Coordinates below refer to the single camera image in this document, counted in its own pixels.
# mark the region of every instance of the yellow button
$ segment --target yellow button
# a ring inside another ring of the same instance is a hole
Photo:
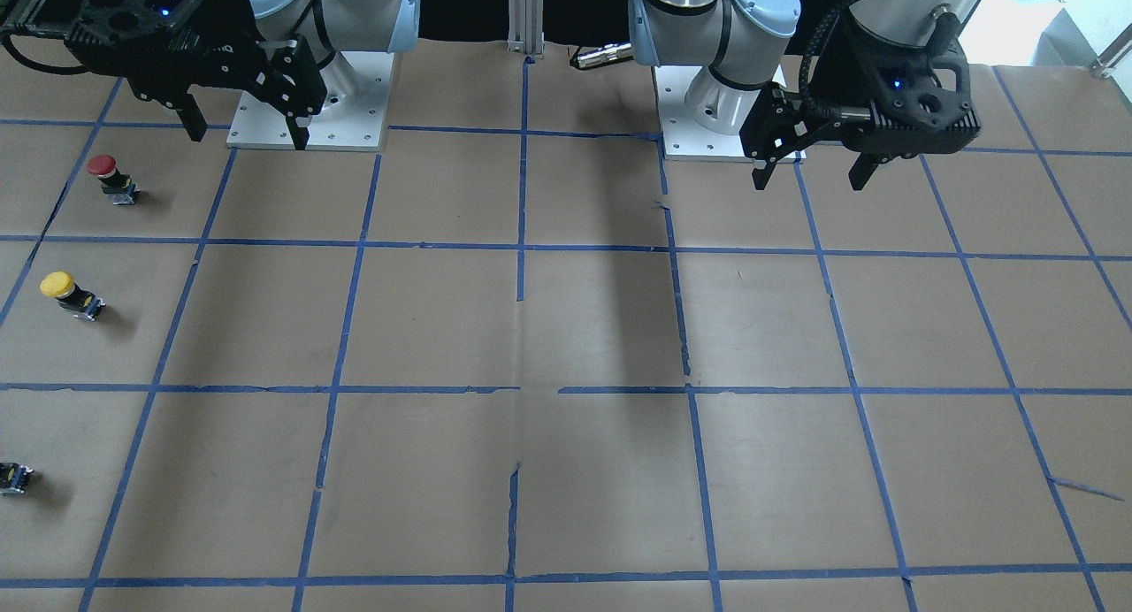
[[[65,273],[65,270],[57,270],[57,273],[48,274],[48,277],[40,282],[40,291],[46,298],[60,298],[66,296],[70,293],[70,290],[75,286],[75,279],[71,274]]]

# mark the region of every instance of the red button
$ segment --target red button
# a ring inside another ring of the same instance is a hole
[[[94,174],[94,176],[110,176],[117,167],[118,162],[110,154],[102,154],[102,156],[86,162],[86,172]]]

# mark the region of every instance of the metal post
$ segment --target metal post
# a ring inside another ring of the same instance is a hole
[[[1092,66],[1089,67],[1089,71],[1092,72],[1092,77],[1097,79],[1108,79],[1112,74],[1113,68],[1124,59],[1129,52],[1132,52],[1132,24],[1129,24],[1127,28],[1113,41],[1105,52],[1101,52]]]
[[[542,0],[511,0],[507,49],[542,57]]]

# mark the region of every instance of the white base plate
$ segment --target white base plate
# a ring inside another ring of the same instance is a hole
[[[326,105],[310,121],[307,149],[327,152],[379,152],[385,113],[393,83],[389,52],[343,52],[359,75],[355,95]],[[294,149],[283,115],[271,105],[243,93],[228,132],[230,148]]]
[[[664,156],[672,161],[749,161],[743,154],[739,136],[723,136],[696,123],[692,111],[684,105],[692,79],[700,66],[657,66],[657,107],[664,132]],[[774,72],[774,80],[786,85],[782,68]],[[805,152],[796,152],[783,164],[801,164]]]

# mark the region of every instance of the cable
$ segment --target cable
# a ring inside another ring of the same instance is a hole
[[[89,72],[89,69],[86,66],[49,66],[40,63],[38,61],[33,61],[32,59],[25,57],[24,53],[16,48],[16,44],[11,43],[11,35],[0,37],[0,44],[3,45],[5,51],[8,51],[11,59],[19,61],[36,72],[48,72],[50,75],[82,75],[83,72]]]
[[[821,23],[817,23],[813,35],[809,37],[808,44],[806,44],[806,50],[803,52],[801,64],[798,69],[798,92],[800,93],[806,107],[825,120],[835,120],[835,118],[838,118],[838,109],[825,103],[824,101],[816,100],[816,97],[811,95],[809,68],[813,63],[814,57],[821,55],[825,51],[825,46],[829,44],[830,37],[833,35],[833,27],[841,19],[841,14],[858,1],[860,0],[841,0],[835,3],[833,8],[831,8],[824,17],[822,17]]]

